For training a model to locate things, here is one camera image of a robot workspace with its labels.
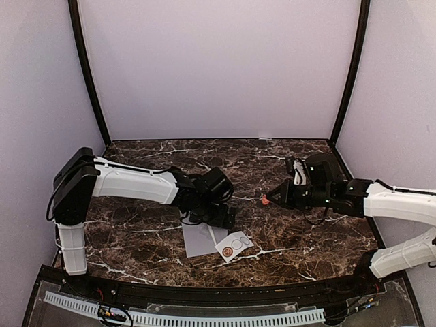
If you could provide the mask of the brown round seal sticker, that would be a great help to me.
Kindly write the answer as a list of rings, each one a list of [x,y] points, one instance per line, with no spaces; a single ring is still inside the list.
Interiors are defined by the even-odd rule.
[[[228,258],[228,257],[231,257],[232,255],[233,255],[233,248],[231,248],[231,247],[225,247],[225,248],[223,248],[223,250],[222,250],[222,252],[221,252],[221,254],[225,257],[225,258]]]

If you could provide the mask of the red round seal sticker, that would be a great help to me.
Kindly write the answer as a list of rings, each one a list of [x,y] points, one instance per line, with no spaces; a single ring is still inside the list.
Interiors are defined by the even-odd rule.
[[[270,204],[270,200],[268,200],[268,198],[266,197],[266,194],[264,194],[261,197],[261,203],[263,206],[268,206]]]

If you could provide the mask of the black right frame post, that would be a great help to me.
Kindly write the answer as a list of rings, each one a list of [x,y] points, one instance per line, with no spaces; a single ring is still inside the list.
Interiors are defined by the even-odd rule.
[[[352,55],[350,59],[349,69],[347,73],[347,78],[345,81],[345,86],[343,94],[341,97],[341,102],[337,112],[337,117],[334,122],[334,126],[329,138],[329,143],[332,148],[335,148],[341,134],[343,124],[345,122],[345,117],[349,104],[352,98],[352,93],[354,90],[354,85],[356,82],[356,77],[358,74],[358,69],[360,65],[360,60],[362,56],[362,50],[364,46],[365,35],[367,32],[367,24],[369,20],[369,10],[371,6],[370,0],[360,1],[360,11],[358,15],[358,24],[356,27],[356,36],[354,40],[354,46],[352,50]]]

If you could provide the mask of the black frame post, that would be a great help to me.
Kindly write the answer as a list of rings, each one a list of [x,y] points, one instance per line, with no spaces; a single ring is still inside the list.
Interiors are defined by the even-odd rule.
[[[77,0],[68,0],[67,4],[74,41],[76,45],[76,51],[78,54],[80,68],[82,70],[82,77],[84,79],[85,87],[87,90],[89,101],[91,103],[93,115],[98,126],[99,134],[103,140],[104,146],[108,147],[112,143],[112,140],[104,118],[102,107],[99,102],[97,89],[95,87],[93,79],[93,73],[91,71],[91,66],[89,63],[87,48],[84,40],[84,33],[82,30],[82,22],[80,18],[79,2]]]
[[[358,74],[358,69],[360,65],[360,60],[362,56],[362,50],[364,46],[365,35],[367,32],[367,24],[369,20],[369,10],[371,6],[370,0],[360,1],[360,11],[358,15],[358,24],[356,27],[356,36],[354,40],[354,46],[352,50],[352,55],[350,59],[349,69],[347,73],[347,78],[345,81],[345,86],[343,94],[341,97],[341,102],[337,112],[337,117],[334,122],[334,126],[329,138],[329,143],[332,148],[335,148],[341,134],[343,124],[345,122],[345,117],[349,104],[352,98],[352,93],[354,90],[354,85],[356,82],[356,77]]]

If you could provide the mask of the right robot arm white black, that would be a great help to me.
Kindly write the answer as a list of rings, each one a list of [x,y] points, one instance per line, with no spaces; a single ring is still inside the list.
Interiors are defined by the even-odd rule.
[[[427,232],[398,245],[365,253],[348,279],[348,290],[363,295],[374,279],[435,264],[435,191],[404,189],[377,179],[345,179],[334,155],[318,153],[285,160],[290,175],[265,198],[287,209],[331,209],[352,217],[387,217],[429,225]]]

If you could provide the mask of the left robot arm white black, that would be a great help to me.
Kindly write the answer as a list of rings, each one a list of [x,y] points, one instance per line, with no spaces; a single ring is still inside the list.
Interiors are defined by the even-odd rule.
[[[236,211],[227,202],[233,193],[233,184],[219,168],[204,174],[188,174],[176,167],[152,170],[114,163],[82,147],[54,178],[46,220],[57,226],[70,287],[90,297],[96,282],[86,274],[84,222],[91,198],[148,200],[176,207],[189,225],[205,223],[230,230]]]

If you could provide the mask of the grey envelope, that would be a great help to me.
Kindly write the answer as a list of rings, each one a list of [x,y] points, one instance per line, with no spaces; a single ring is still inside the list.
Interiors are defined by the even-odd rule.
[[[205,223],[200,225],[182,225],[185,250],[188,258],[217,252],[207,226]],[[227,229],[217,227],[213,227],[213,229],[217,243],[221,242],[228,235]]]

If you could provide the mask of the black left frame post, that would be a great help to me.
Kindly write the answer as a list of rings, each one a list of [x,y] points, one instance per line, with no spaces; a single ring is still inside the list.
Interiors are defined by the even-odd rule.
[[[82,77],[84,79],[85,87],[87,90],[89,101],[91,103],[93,115],[98,126],[99,134],[103,140],[104,146],[108,147],[112,143],[112,140],[104,118],[102,107],[99,102],[97,89],[95,87],[93,79],[93,73],[91,71],[91,66],[89,63],[87,48],[84,40],[84,33],[82,30],[82,22],[80,18],[79,2],[77,0],[68,0],[67,4],[74,41],[76,45],[76,51],[78,54],[80,68],[82,70]]]

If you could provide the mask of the wax seal sticker sheet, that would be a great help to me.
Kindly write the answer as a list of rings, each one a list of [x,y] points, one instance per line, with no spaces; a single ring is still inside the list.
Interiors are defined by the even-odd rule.
[[[226,236],[221,242],[217,243],[215,246],[216,250],[220,256],[225,260],[226,263],[232,261],[241,252],[253,246],[253,242],[244,232],[233,232]],[[225,258],[221,252],[223,248],[231,247],[233,248],[233,255],[231,257]]]

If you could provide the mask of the beige lined letter paper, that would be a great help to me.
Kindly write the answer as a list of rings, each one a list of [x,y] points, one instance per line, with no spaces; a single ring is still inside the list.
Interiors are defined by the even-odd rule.
[[[208,227],[208,231],[209,231],[209,234],[210,234],[210,236],[211,236],[211,239],[212,239],[212,241],[213,241],[213,243],[214,243],[214,246],[216,246],[217,245],[217,240],[216,240],[216,238],[215,238],[215,233],[214,233],[214,229],[213,229],[213,227],[212,226],[207,226]]]

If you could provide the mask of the black front rail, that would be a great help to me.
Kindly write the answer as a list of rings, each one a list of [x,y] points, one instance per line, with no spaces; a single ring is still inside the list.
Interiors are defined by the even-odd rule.
[[[145,307],[165,305],[267,305],[287,302],[305,304],[342,303],[349,298],[376,291],[374,282],[353,276],[323,281],[266,287],[170,287],[104,279],[91,275],[69,277],[61,269],[42,265],[39,280],[61,287],[61,291],[91,299],[103,298],[110,304]]]

